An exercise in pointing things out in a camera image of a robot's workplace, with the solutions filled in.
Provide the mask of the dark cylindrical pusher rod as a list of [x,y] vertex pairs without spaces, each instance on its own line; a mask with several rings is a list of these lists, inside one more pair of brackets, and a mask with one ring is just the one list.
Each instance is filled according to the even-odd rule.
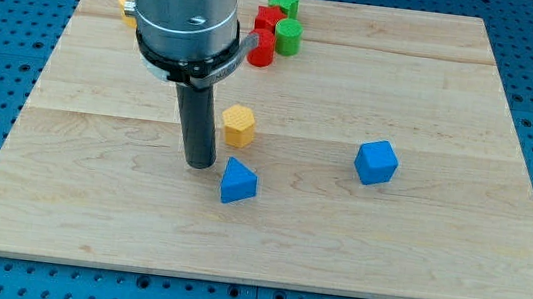
[[216,161],[214,90],[176,86],[183,148],[188,166],[206,169]]

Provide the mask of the yellow block behind arm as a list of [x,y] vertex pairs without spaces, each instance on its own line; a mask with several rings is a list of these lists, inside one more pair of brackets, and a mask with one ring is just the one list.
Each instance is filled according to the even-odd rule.
[[133,14],[135,0],[117,0],[120,18],[125,25],[135,29],[137,23]]

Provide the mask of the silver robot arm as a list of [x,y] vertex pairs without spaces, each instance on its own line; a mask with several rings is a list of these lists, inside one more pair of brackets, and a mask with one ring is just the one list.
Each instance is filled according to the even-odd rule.
[[176,85],[186,162],[216,160],[213,85],[233,72],[241,50],[237,0],[133,0],[136,39],[147,69]]

